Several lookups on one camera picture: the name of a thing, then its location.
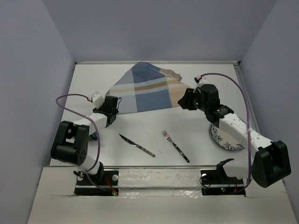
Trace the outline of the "blue beige plaid cloth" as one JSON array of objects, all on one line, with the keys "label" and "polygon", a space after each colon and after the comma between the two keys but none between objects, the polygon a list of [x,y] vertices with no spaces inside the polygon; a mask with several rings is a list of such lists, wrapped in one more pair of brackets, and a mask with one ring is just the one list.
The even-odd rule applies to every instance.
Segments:
[{"label": "blue beige plaid cloth", "polygon": [[178,107],[190,86],[180,74],[148,62],[138,62],[106,93],[121,98],[119,114],[130,114]]}]

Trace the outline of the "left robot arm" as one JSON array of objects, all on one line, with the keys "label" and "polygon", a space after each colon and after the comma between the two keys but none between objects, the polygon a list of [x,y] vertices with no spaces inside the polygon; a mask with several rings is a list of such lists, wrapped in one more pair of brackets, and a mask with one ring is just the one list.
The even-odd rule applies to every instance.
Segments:
[{"label": "left robot arm", "polygon": [[[116,120],[119,113],[119,98],[102,97],[96,92],[86,99],[94,106],[92,114],[88,116],[81,114],[82,119],[74,122],[62,121],[54,138],[50,156],[54,160],[77,167],[79,171],[85,173],[92,184],[99,184],[104,176],[103,164],[99,161],[99,130],[109,127]],[[96,158],[88,154],[88,143],[93,134],[96,134],[98,143]]]}]

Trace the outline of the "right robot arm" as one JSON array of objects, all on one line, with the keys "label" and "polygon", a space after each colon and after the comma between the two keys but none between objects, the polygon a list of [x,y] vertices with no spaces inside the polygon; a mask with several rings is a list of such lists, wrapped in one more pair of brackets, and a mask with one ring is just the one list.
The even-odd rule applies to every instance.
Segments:
[{"label": "right robot arm", "polygon": [[213,84],[186,89],[178,104],[185,110],[201,110],[211,124],[247,149],[249,162],[245,176],[259,186],[267,188],[291,174],[287,145],[251,129],[232,109],[220,103],[218,89]]}]

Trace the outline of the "dark green mug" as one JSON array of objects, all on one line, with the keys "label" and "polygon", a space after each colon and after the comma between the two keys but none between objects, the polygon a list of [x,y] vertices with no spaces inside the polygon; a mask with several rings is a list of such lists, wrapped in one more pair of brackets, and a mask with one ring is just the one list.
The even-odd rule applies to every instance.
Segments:
[{"label": "dark green mug", "polygon": [[97,141],[97,140],[98,140],[98,136],[97,136],[96,133],[91,134],[91,135],[90,135],[90,138],[91,138],[92,140],[94,140],[94,141]]}]

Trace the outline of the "steel fork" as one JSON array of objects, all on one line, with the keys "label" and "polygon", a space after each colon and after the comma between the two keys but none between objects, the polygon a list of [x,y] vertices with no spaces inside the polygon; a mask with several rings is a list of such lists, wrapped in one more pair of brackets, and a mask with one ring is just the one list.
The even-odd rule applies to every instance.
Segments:
[{"label": "steel fork", "polygon": [[182,152],[182,150],[174,143],[174,141],[171,139],[170,135],[165,131],[163,130],[162,131],[162,134],[164,136],[164,138],[169,141],[173,146],[174,148],[180,153],[180,155],[185,159],[185,161],[187,163],[190,162],[190,160],[187,158],[187,156]]}]

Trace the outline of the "steel table knife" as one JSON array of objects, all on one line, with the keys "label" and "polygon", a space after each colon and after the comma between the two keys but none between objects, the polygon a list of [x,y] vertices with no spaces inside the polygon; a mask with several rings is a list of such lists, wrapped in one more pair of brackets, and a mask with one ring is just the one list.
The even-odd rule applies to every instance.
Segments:
[{"label": "steel table knife", "polygon": [[119,134],[119,135],[120,135],[120,137],[121,137],[124,141],[126,141],[128,144],[130,144],[130,145],[132,145],[132,146],[134,146],[134,147],[136,147],[136,148],[142,150],[143,152],[147,153],[148,155],[150,155],[150,156],[152,156],[152,157],[155,157],[155,156],[156,156],[155,154],[153,154],[153,153],[150,152],[149,150],[147,150],[147,149],[145,149],[144,147],[142,147],[142,146],[136,144],[135,142],[131,141],[131,140],[128,139],[127,137],[125,137],[125,136],[123,136],[123,135],[121,135],[121,134]]}]

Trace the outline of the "blue floral plate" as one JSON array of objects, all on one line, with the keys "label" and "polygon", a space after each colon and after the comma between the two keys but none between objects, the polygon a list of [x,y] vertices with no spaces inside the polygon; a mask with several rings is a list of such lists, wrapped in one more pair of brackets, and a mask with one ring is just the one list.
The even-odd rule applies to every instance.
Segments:
[{"label": "blue floral plate", "polygon": [[227,151],[240,151],[245,147],[236,141],[225,131],[217,128],[214,124],[210,125],[210,134],[214,142],[222,149]]}]

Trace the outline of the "white front cover panel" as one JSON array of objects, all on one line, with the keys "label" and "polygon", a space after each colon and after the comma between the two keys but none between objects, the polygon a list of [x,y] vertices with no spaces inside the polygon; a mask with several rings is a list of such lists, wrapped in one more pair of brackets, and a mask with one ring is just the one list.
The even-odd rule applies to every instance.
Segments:
[{"label": "white front cover panel", "polygon": [[119,188],[200,188],[200,170],[193,168],[129,168],[120,169]]}]

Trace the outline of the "white table edge rail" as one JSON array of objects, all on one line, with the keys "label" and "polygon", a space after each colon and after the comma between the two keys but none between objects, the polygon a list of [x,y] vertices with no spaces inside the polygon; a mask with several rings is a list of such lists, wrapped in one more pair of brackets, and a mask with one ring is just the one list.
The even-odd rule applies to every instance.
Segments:
[{"label": "white table edge rail", "polygon": [[[139,61],[85,61],[75,64],[136,64]],[[143,61],[151,64],[232,64],[239,65],[238,61]]]}]

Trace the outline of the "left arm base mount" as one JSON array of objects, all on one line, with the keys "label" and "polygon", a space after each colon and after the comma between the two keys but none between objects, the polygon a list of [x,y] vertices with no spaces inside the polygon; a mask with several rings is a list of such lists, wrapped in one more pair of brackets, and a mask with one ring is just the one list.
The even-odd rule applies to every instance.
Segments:
[{"label": "left arm base mount", "polygon": [[100,179],[96,175],[89,175],[92,182],[89,181],[86,174],[81,171],[73,171],[76,176],[74,194],[77,196],[118,196],[119,170],[104,170],[103,177]]}]

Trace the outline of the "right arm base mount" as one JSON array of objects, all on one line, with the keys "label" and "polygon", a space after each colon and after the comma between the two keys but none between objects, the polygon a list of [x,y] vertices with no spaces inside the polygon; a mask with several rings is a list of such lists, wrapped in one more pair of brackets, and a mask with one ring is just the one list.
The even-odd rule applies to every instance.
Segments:
[{"label": "right arm base mount", "polygon": [[245,195],[244,182],[236,177],[227,177],[216,170],[202,170],[199,183],[203,196]]}]

